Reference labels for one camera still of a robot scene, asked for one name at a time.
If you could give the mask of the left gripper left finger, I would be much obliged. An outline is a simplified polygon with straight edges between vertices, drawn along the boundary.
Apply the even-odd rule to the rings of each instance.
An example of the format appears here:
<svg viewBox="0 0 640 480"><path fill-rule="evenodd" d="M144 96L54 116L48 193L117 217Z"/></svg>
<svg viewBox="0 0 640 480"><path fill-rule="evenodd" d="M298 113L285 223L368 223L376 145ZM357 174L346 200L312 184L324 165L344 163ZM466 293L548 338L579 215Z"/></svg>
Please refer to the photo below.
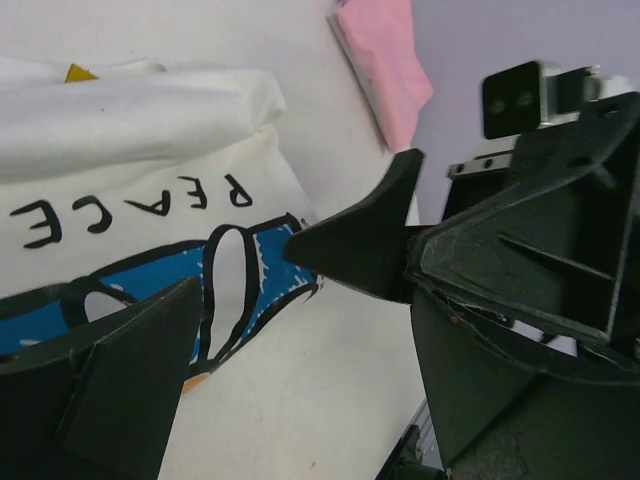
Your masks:
<svg viewBox="0 0 640 480"><path fill-rule="evenodd" d="M2 478L157 478L201 311L189 278L2 355Z"/></svg>

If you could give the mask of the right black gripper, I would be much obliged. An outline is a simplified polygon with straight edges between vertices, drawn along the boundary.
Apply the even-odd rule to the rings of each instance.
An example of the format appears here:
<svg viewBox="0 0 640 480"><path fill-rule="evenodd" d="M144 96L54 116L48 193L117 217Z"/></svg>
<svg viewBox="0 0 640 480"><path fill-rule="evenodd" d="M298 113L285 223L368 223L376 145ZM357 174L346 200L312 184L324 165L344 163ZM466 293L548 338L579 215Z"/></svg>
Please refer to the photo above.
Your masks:
<svg viewBox="0 0 640 480"><path fill-rule="evenodd" d="M588 103L522 135L505 186L420 234L408 275L464 307L574 339L625 372L639 293L627 266L639 206L639 96Z"/></svg>

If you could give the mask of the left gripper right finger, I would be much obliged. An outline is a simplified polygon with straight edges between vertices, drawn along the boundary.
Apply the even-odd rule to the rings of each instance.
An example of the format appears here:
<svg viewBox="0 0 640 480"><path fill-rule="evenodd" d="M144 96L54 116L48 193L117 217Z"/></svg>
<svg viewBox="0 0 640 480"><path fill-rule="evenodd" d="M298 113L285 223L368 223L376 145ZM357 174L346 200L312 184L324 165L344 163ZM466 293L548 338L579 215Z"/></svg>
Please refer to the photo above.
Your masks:
<svg viewBox="0 0 640 480"><path fill-rule="evenodd" d="M454 478L638 478L638 369L561 353L421 289L411 321Z"/></svg>

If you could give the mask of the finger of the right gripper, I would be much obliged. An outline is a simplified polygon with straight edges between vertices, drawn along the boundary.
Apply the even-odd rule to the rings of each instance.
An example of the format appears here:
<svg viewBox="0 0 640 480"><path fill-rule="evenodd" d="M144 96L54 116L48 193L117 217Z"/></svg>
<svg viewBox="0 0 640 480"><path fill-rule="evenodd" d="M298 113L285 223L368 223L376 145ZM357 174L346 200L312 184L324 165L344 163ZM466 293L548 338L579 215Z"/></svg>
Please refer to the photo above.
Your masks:
<svg viewBox="0 0 640 480"><path fill-rule="evenodd" d="M284 258L371 297L409 304L414 290L405 278L409 252L425 227L406 220L423 160L418 149L395 155L371 193L294 234Z"/></svg>

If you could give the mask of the pink t shirt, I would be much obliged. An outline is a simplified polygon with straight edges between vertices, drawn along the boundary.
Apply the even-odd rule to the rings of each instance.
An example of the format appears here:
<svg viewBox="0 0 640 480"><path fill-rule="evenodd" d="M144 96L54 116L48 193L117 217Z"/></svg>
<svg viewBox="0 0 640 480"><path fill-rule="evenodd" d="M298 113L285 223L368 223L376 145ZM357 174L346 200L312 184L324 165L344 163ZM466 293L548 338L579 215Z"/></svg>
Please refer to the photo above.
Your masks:
<svg viewBox="0 0 640 480"><path fill-rule="evenodd" d="M415 49L410 1L336 1L327 16L392 153L409 148L433 95Z"/></svg>

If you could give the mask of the white t shirt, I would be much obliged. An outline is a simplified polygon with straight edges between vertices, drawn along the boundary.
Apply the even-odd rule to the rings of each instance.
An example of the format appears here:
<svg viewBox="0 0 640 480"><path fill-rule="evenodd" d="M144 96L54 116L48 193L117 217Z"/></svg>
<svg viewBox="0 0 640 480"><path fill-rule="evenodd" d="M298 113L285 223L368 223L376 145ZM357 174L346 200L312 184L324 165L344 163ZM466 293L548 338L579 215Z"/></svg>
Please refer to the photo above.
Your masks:
<svg viewBox="0 0 640 480"><path fill-rule="evenodd" d="M286 102L260 69L1 61L1 351L186 278L202 317L185 388L318 277L284 258L313 211L279 149Z"/></svg>

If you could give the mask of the aluminium front rail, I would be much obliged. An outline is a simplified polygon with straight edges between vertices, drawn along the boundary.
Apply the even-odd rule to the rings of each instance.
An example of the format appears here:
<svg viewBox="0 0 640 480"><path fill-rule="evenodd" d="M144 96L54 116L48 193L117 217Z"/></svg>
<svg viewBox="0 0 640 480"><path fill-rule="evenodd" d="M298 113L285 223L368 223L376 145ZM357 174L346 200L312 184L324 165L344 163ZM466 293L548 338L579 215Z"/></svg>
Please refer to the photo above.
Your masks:
<svg viewBox="0 0 640 480"><path fill-rule="evenodd" d="M440 480L446 478L429 406L424 399L375 479Z"/></svg>

